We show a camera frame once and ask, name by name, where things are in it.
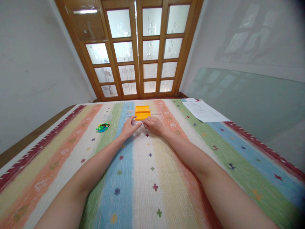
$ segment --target red stripe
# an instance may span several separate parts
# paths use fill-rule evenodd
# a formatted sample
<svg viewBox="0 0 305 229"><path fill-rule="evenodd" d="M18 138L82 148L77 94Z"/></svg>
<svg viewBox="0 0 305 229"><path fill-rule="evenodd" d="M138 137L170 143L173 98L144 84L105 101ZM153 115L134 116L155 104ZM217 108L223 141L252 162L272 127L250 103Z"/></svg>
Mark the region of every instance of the red stripe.
<svg viewBox="0 0 305 229"><path fill-rule="evenodd" d="M286 159L282 158L280 155L278 155L276 152L274 152L272 149L270 149L268 146L266 146L264 143L262 143L260 140L249 134L247 131L245 131L243 128L236 125L234 122L224 122L228 127L239 133L244 139L251 142L254 146L256 146L260 151L262 151L265 155L267 155L269 158L271 158L273 161L275 161L278 165L280 165L283 169L285 169L288 173L295 176L299 180L305 183L305 174L296 168L293 164L288 162Z"/></svg>
<svg viewBox="0 0 305 229"><path fill-rule="evenodd" d="M48 133L37 145L26 153L18 162L16 162L0 179L0 193L7 187L14 178L44 149L58 133L79 113L86 105L77 107L68 117L66 117L58 126Z"/></svg>

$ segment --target orange stripe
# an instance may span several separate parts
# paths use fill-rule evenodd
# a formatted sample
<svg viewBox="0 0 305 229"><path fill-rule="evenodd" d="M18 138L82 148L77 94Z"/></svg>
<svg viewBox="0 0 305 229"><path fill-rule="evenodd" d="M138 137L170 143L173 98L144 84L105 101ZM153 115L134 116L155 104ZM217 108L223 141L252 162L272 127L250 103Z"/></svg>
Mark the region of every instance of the orange stripe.
<svg viewBox="0 0 305 229"><path fill-rule="evenodd" d="M67 158L69 158L74 147L77 145L87 127L93 120L95 114L102 107L97 104L88 112L85 118L78 124L75 132L69 135L67 140L58 148L53 157L47 162L43 169L37 174L31 184L25 189L24 193L14 202L2 218L0 228L22 228L29 216L36 208L41 197L49 189L61 170Z"/></svg>
<svg viewBox="0 0 305 229"><path fill-rule="evenodd" d="M186 140L189 141L187 135L180 127L178 121L175 119L171 111L165 105L163 100L154 100L155 106L159 106L160 102L162 102L162 114L164 119L162 120L163 124L168 128L175 132L177 135L182 136ZM187 167L187 165L179 158L176 154L176 162L178 168L180 168L180 172L184 177L185 185L188 189L189 201L192 203L194 210L196 212L197 221L201 222L206 228L222 228L222 225L217 218L206 194L205 191L197 179L197 177L193 174L193 172Z"/></svg>

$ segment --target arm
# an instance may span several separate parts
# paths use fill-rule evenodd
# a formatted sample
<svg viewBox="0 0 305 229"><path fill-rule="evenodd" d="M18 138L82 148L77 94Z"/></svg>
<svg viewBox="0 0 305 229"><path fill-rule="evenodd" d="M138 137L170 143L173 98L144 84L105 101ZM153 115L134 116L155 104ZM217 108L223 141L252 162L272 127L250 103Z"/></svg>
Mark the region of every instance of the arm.
<svg viewBox="0 0 305 229"><path fill-rule="evenodd" d="M121 135L90 158L67 182L38 221L39 228L78 228L86 198L102 177L122 144L141 126L129 118Z"/></svg>
<svg viewBox="0 0 305 229"><path fill-rule="evenodd" d="M156 117L148 117L142 122L153 134L165 138L196 174L224 228L277 228L209 155L188 140L166 129Z"/></svg>

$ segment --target striped tablecloth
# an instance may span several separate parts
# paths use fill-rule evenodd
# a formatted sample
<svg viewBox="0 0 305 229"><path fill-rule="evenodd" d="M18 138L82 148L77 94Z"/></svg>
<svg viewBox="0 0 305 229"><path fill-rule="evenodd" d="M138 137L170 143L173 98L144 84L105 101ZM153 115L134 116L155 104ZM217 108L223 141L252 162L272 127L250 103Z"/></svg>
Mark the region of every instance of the striped tablecloth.
<svg viewBox="0 0 305 229"><path fill-rule="evenodd" d="M233 122L202 123L182 101L76 105L1 169L0 228L33 228L73 174L121 133L138 105L149 105L166 128L210 155L278 226L293 228L304 216L304 173ZM101 123L110 124L103 133L96 131ZM90 193L80 223L80 228L132 227L221 227L194 174L144 126Z"/></svg>

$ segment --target glass panel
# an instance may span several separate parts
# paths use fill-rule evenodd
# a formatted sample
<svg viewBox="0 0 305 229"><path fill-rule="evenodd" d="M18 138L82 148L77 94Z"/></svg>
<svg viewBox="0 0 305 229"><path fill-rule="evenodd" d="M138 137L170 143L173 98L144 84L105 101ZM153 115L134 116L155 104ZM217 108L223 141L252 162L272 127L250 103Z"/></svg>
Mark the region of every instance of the glass panel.
<svg viewBox="0 0 305 229"><path fill-rule="evenodd" d="M105 97L114 97L118 96L117 89L115 85L105 85L101 86Z"/></svg>
<svg viewBox="0 0 305 229"><path fill-rule="evenodd" d="M132 42L119 42L114 43L115 55L117 62L133 61Z"/></svg>
<svg viewBox="0 0 305 229"><path fill-rule="evenodd" d="M137 86L136 83L126 83L122 84L124 95L128 94L136 94L137 93Z"/></svg>
<svg viewBox="0 0 305 229"><path fill-rule="evenodd" d="M182 38L166 39L164 59L178 58L181 48Z"/></svg>
<svg viewBox="0 0 305 229"><path fill-rule="evenodd" d="M143 41L144 60L158 59L158 55L159 55L159 40Z"/></svg>
<svg viewBox="0 0 305 229"><path fill-rule="evenodd" d="M162 80L160 82L160 92L172 91L174 80Z"/></svg>
<svg viewBox="0 0 305 229"><path fill-rule="evenodd" d="M211 75L218 76L213 83ZM204 99L305 172L304 159L296 156L305 152L304 83L215 68L200 68L188 83L189 98ZM292 145L298 146L293 153Z"/></svg>
<svg viewBox="0 0 305 229"><path fill-rule="evenodd" d="M178 62L163 63L161 78L175 77Z"/></svg>
<svg viewBox="0 0 305 229"><path fill-rule="evenodd" d="M156 81L144 82L144 93L156 92Z"/></svg>
<svg viewBox="0 0 305 229"><path fill-rule="evenodd" d="M173 5L169 7L167 33L184 33L190 5Z"/></svg>
<svg viewBox="0 0 305 229"><path fill-rule="evenodd" d="M162 8L143 9L143 36L160 35Z"/></svg>
<svg viewBox="0 0 305 229"><path fill-rule="evenodd" d="M136 76L134 74L134 65L119 66L119 72L121 81L136 79Z"/></svg>
<svg viewBox="0 0 305 229"><path fill-rule="evenodd" d="M157 78L158 64L144 64L144 78Z"/></svg>
<svg viewBox="0 0 305 229"><path fill-rule="evenodd" d="M131 37L129 10L109 10L107 15L113 38Z"/></svg>
<svg viewBox="0 0 305 229"><path fill-rule="evenodd" d="M107 64L109 58L105 43L86 45L92 64Z"/></svg>
<svg viewBox="0 0 305 229"><path fill-rule="evenodd" d="M111 67L95 68L100 83L114 82Z"/></svg>

